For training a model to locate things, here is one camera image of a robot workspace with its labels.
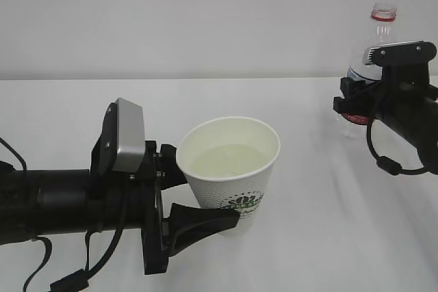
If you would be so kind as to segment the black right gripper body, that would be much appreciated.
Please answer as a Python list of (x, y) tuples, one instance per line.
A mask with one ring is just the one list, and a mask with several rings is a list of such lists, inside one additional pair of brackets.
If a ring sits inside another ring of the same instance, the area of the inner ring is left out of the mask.
[(390, 128), (436, 128), (437, 88), (430, 84), (429, 63), (381, 68), (381, 78), (358, 94), (333, 99), (333, 109), (366, 125), (380, 120)]

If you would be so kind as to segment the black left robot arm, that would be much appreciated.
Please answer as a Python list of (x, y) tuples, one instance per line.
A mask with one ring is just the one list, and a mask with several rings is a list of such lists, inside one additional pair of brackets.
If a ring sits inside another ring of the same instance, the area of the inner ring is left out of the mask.
[(141, 232), (144, 273), (164, 273), (171, 256), (236, 227), (233, 209), (173, 204), (164, 217), (161, 192), (186, 184), (170, 144), (147, 141), (136, 173), (88, 170), (30, 170), (1, 164), (1, 243), (42, 235), (114, 230), (120, 222)]

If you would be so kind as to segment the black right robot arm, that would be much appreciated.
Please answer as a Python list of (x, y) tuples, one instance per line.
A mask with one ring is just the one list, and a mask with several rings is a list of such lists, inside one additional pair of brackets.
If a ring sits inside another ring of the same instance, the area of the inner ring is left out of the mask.
[[(372, 83), (341, 78), (343, 96), (333, 99), (333, 109), (343, 116), (367, 118), (365, 140), (376, 165), (392, 176), (437, 174), (437, 88), (430, 84), (428, 64), (388, 66)], [(376, 120), (412, 145), (422, 167), (405, 169), (378, 154), (372, 140)]]

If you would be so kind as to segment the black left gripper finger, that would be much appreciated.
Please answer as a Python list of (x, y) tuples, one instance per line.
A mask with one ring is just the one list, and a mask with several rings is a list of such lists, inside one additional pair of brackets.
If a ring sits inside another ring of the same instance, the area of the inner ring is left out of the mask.
[(162, 144), (159, 152), (159, 168), (162, 173), (161, 189), (166, 190), (188, 183), (184, 173), (176, 161), (177, 148), (170, 144)]
[(164, 219), (164, 243), (169, 256), (214, 234), (235, 228), (239, 212), (233, 209), (199, 209), (173, 203)]

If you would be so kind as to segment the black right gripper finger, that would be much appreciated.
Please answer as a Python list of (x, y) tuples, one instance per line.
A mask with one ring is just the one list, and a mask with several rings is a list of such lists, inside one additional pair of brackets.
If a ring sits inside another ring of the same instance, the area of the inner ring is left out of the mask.
[(366, 83), (364, 80), (354, 80), (350, 77), (342, 77), (339, 87), (343, 97), (349, 99), (362, 91), (366, 87)]

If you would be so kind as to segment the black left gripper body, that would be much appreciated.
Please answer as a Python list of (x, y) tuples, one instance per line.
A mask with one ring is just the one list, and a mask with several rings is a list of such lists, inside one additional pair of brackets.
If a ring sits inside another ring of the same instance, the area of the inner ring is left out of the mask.
[(162, 179), (165, 177), (161, 155), (155, 141), (146, 141), (146, 152), (140, 171), (130, 175), (112, 172), (112, 184), (102, 193), (103, 208), (99, 220), (92, 224), (85, 237), (90, 247), (92, 234), (115, 230), (114, 236), (97, 265), (106, 265), (121, 239), (123, 230), (139, 228), (145, 265), (167, 265), (167, 240), (163, 236)]

